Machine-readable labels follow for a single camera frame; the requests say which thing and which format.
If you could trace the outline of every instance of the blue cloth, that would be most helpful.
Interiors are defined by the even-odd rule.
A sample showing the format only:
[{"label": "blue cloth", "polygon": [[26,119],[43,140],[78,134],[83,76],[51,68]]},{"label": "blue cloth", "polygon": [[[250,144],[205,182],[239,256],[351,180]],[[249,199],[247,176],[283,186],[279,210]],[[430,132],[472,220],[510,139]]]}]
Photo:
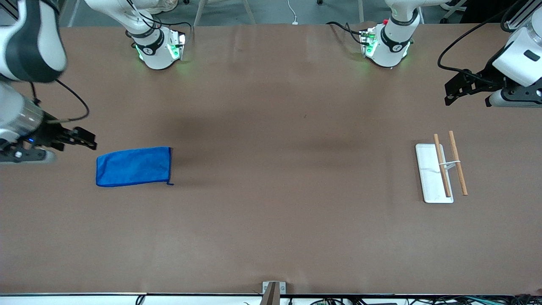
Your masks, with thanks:
[{"label": "blue cloth", "polygon": [[115,151],[96,159],[96,185],[102,187],[166,182],[171,176],[171,148]]}]

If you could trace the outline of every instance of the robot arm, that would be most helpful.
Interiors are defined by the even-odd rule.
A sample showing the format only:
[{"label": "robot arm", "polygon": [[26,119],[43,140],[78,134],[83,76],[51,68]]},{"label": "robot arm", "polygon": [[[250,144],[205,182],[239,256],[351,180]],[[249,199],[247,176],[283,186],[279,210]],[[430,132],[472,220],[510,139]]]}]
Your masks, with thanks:
[{"label": "robot arm", "polygon": [[486,98],[488,107],[542,107],[542,8],[532,7],[526,22],[476,75],[460,72],[450,79],[446,105],[468,94],[493,92]]},{"label": "robot arm", "polygon": [[55,117],[10,85],[10,81],[51,82],[66,69],[54,0],[19,0],[19,19],[0,27],[0,164],[47,163],[65,144],[96,149],[94,135],[68,130]]},{"label": "robot arm", "polygon": [[0,74],[15,81],[51,82],[66,69],[54,0],[20,0],[19,19],[0,28]]},{"label": "robot arm", "polygon": [[118,21],[134,39],[139,58],[151,69],[165,69],[182,57],[185,35],[159,23],[145,9],[158,0],[85,0],[90,8]]},{"label": "robot arm", "polygon": [[397,65],[407,55],[412,34],[420,23],[418,7],[437,5],[446,0],[386,0],[391,9],[391,17],[386,24],[380,23],[376,27],[362,33],[362,46],[364,56],[383,67]]}]

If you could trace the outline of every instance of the white tray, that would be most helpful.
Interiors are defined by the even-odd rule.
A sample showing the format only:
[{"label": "white tray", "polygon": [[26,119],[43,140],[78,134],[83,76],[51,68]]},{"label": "white tray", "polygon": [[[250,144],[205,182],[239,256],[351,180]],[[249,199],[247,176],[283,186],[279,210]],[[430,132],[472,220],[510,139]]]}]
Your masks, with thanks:
[{"label": "white tray", "polygon": [[[446,162],[444,156],[444,148],[440,145],[442,158]],[[454,195],[451,193],[450,177],[448,177],[448,186],[450,188],[451,197],[446,197],[442,177],[438,166],[437,151],[434,144],[416,144],[416,157],[418,159],[418,169],[420,170],[420,178],[422,180],[423,201],[428,204],[451,204],[454,202]]]}]

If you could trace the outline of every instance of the cable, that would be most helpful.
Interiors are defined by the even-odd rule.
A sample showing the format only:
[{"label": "cable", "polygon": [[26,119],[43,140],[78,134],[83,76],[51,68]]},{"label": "cable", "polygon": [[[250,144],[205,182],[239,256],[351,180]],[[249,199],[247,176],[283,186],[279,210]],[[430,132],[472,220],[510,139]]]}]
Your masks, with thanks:
[{"label": "cable", "polygon": [[495,16],[489,18],[488,20],[485,20],[484,22],[478,24],[477,26],[475,26],[474,28],[468,30],[466,33],[464,33],[463,35],[461,35],[458,39],[456,39],[454,42],[452,42],[446,49],[444,49],[444,51],[442,51],[441,55],[438,57],[438,60],[437,60],[437,65],[439,68],[441,69],[444,69],[444,70],[449,70],[449,71],[455,71],[455,72],[459,72],[459,73],[463,73],[465,75],[468,75],[476,80],[479,80],[479,81],[483,81],[485,82],[486,84],[489,84],[489,85],[494,85],[496,86],[497,84],[492,82],[492,81],[489,81],[489,80],[486,80],[486,79],[483,79],[481,77],[479,77],[478,75],[474,74],[474,73],[471,73],[467,70],[464,70],[464,69],[459,69],[459,68],[454,68],[454,67],[448,67],[448,66],[445,66],[442,64],[442,58],[444,57],[444,55],[451,49],[453,48],[453,46],[455,46],[460,40],[462,40],[463,38],[465,38],[467,35],[469,35],[470,33],[476,31],[477,29],[483,27],[484,25],[486,25],[487,23],[493,21],[495,18],[498,18],[500,15],[504,14],[506,10],[503,10],[501,11],[500,13],[496,14]]},{"label": "cable", "polygon": [[346,27],[344,27],[344,25],[338,23],[338,22],[335,22],[335,21],[329,21],[328,23],[326,24],[332,24],[334,26],[338,26],[339,28],[343,29],[344,31],[346,32],[350,32],[350,33],[353,33],[353,34],[358,34],[359,35],[359,31],[351,31],[351,30],[348,30]]},{"label": "cable", "polygon": [[36,96],[36,86],[34,86],[34,83],[29,81],[30,83],[30,88],[32,88],[32,97],[34,98],[34,100],[37,99],[37,96]]},{"label": "cable", "polygon": [[318,304],[318,303],[320,303],[320,302],[325,303],[325,302],[326,302],[326,299],[323,298],[322,300],[314,301],[314,302],[312,302],[310,305],[316,305],[316,304]]},{"label": "cable", "polygon": [[145,295],[140,295],[135,300],[135,305],[141,305],[143,304],[143,301],[145,300]]},{"label": "cable", "polygon": [[363,46],[368,46],[369,43],[367,42],[361,42],[359,40],[357,40],[357,38],[354,36],[354,34],[356,35],[359,35],[361,31],[365,31],[367,29],[363,29],[363,30],[359,30],[359,31],[353,31],[351,28],[350,28],[350,25],[348,24],[348,22],[345,23],[345,26],[343,26],[342,24],[338,23],[338,22],[335,22],[335,21],[329,21],[328,23],[326,24],[330,24],[330,25],[335,25],[335,26],[338,26],[339,28],[341,28],[342,30],[350,33],[350,35],[352,36],[352,39],[354,39],[354,41],[356,41],[357,43],[359,43],[360,45],[363,45]]},{"label": "cable", "polygon": [[11,12],[7,7],[5,7],[5,5],[3,3],[0,2],[0,5],[4,8],[4,10],[6,12],[8,12],[8,14],[13,17],[13,19],[17,20],[17,16],[15,16],[15,14],[13,14],[13,12]]},{"label": "cable", "polygon": [[[132,2],[131,0],[126,0],[126,2],[128,2],[128,4],[132,7],[132,9],[133,9],[134,11],[136,11],[136,12],[139,14],[139,16],[141,16],[143,19],[147,19],[147,20],[149,20],[149,21],[152,21],[152,22],[154,22],[154,23],[158,23],[158,24],[163,25],[163,26],[178,26],[178,25],[181,25],[181,24],[186,24],[187,26],[190,27],[190,31],[192,31],[192,24],[190,24],[190,23],[188,23],[188,22],[165,23],[165,22],[162,22],[162,21],[157,21],[157,20],[154,20],[154,19],[152,19],[152,18],[149,18],[149,17],[143,15],[143,14],[136,8],[136,6],[133,4],[133,2]],[[145,24],[146,24],[148,27],[150,27],[151,29],[155,29],[155,30],[159,29],[159,27],[158,27],[158,28],[155,28],[154,26],[151,26],[151,25],[148,24],[145,20],[143,20],[143,22],[145,22]]]},{"label": "cable", "polygon": [[6,2],[16,11],[16,12],[19,12],[19,9],[11,2],[9,2],[9,0],[6,0]]},{"label": "cable", "polygon": [[509,29],[507,27],[505,27],[505,22],[506,20],[508,19],[508,16],[510,15],[510,12],[512,12],[512,10],[514,8],[516,8],[518,6],[518,4],[522,3],[524,0],[517,0],[514,4],[512,4],[507,10],[506,10],[506,13],[502,16],[501,18],[501,30],[505,31],[505,32],[508,32],[508,33],[512,33],[514,32],[514,30],[512,29]]},{"label": "cable", "polygon": [[47,123],[49,123],[49,124],[58,124],[58,123],[74,122],[76,120],[82,120],[82,119],[88,117],[91,110],[88,107],[87,103],[85,103],[85,101],[77,93],[75,93],[75,91],[73,91],[70,87],[68,87],[63,82],[61,82],[61,81],[59,81],[57,79],[55,80],[55,82],[58,82],[62,87],[66,88],[66,90],[68,90],[71,94],[73,94],[83,104],[83,106],[86,109],[86,113],[84,115],[82,115],[80,117],[76,117],[76,118],[49,120],[49,121],[47,121]]},{"label": "cable", "polygon": [[290,5],[290,0],[286,0],[288,2],[288,7],[290,8],[290,11],[292,11],[292,14],[294,14],[294,22],[292,22],[293,25],[296,25],[298,23],[298,16],[295,14],[294,9]]}]

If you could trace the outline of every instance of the green led light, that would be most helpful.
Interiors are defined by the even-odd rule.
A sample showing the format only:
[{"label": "green led light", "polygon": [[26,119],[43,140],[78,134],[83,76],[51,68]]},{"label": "green led light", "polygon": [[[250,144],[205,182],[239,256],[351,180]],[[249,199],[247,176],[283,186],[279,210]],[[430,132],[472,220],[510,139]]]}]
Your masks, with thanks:
[{"label": "green led light", "polygon": [[137,53],[139,54],[139,59],[143,60],[143,56],[141,55],[141,51],[139,50],[139,47],[136,45],[135,49],[137,50]]},{"label": "green led light", "polygon": [[171,46],[171,45],[168,45],[169,47],[169,50],[170,50],[170,53],[171,53],[171,57],[173,57],[173,59],[178,59],[179,58],[179,48],[177,48],[176,46]]},{"label": "green led light", "polygon": [[403,57],[405,57],[407,55],[408,47],[410,47],[410,42],[406,44],[405,52],[403,53]]},{"label": "green led light", "polygon": [[374,52],[375,52],[375,48],[376,48],[376,45],[377,45],[377,40],[374,39],[372,42],[371,42],[371,45],[370,46],[367,46],[367,52],[365,52],[365,54],[369,57],[373,56]]}]

